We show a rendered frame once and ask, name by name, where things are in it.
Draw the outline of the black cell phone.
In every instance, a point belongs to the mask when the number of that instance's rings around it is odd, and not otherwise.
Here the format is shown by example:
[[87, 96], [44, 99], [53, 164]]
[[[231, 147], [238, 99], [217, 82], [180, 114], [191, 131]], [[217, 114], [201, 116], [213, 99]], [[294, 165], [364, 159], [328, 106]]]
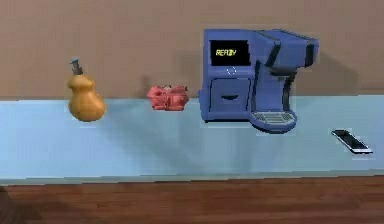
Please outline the black cell phone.
[[345, 145], [353, 154], [371, 154], [372, 149], [364, 142], [356, 138], [352, 133], [344, 129], [335, 129], [331, 131], [343, 145]]

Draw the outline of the red tomato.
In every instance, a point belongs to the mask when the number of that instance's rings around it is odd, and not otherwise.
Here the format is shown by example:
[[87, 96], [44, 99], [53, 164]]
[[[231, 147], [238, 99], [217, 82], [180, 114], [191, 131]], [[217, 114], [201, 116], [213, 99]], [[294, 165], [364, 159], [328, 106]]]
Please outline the red tomato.
[[183, 111], [189, 101], [185, 85], [152, 86], [147, 93], [153, 110]]

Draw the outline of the pale blue counter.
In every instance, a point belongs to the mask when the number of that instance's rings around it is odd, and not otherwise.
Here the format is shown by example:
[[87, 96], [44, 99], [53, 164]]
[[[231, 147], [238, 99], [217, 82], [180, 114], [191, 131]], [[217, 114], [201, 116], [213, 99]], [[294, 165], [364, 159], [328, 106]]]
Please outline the pale blue counter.
[[[204, 123], [146, 100], [110, 100], [103, 119], [74, 119], [64, 101], [0, 102], [0, 185], [384, 175], [384, 96], [295, 97], [283, 135], [248, 123]], [[353, 154], [331, 131], [372, 149]]]

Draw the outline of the blue coffee machine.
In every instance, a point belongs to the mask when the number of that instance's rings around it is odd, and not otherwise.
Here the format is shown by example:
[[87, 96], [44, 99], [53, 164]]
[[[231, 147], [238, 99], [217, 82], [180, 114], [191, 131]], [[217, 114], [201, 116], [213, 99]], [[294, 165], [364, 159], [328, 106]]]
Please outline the blue coffee machine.
[[266, 133], [292, 130], [291, 86], [299, 69], [313, 65], [318, 47], [317, 39], [284, 29], [206, 29], [202, 119], [245, 120]]

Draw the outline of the orange pear-shaped soap bottle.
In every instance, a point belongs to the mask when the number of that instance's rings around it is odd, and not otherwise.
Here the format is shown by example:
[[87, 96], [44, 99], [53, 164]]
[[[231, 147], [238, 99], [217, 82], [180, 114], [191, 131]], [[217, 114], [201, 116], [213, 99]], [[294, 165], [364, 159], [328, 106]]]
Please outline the orange pear-shaped soap bottle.
[[94, 80], [83, 72], [78, 58], [70, 61], [72, 78], [68, 87], [72, 96], [68, 103], [71, 115], [82, 122], [100, 120], [106, 112], [103, 98], [95, 91]]

